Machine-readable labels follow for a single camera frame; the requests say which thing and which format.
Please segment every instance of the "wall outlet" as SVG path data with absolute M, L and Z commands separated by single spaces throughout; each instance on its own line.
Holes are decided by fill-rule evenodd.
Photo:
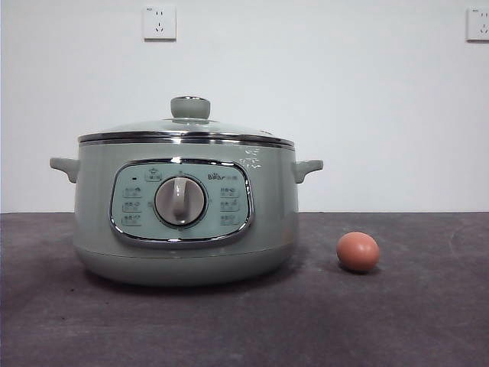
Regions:
M 147 6 L 143 9 L 145 40 L 176 40 L 176 10 L 174 5 Z
M 489 41 L 489 8 L 467 9 L 467 41 Z

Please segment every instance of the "lid knob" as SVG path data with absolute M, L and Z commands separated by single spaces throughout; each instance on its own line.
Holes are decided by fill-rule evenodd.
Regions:
M 174 118 L 207 119 L 211 112 L 211 102 L 192 96 L 173 98 L 170 107 Z

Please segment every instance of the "egg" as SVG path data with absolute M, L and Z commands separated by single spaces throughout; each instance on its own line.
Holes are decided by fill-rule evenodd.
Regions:
M 350 232 L 342 236 L 336 246 L 339 261 L 353 271 L 369 271 L 379 261 L 378 244 L 362 232 Z

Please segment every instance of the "brand logo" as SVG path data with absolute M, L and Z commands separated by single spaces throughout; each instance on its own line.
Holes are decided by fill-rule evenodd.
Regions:
M 217 174 L 216 172 L 214 172 L 213 174 L 208 174 L 207 175 L 207 178 L 209 178 L 210 180 L 224 180 L 225 179 L 225 176 L 220 176 L 219 174 Z

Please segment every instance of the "side handle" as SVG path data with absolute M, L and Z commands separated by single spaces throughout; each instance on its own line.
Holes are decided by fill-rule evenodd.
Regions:
M 312 161 L 301 161 L 293 164 L 293 174 L 296 178 L 296 184 L 304 182 L 304 177 L 314 171 L 322 169 L 322 161 L 314 159 Z
M 68 158 L 51 158 L 49 165 L 55 170 L 59 170 L 68 175 L 70 182 L 76 183 L 76 177 L 79 171 L 79 160 Z

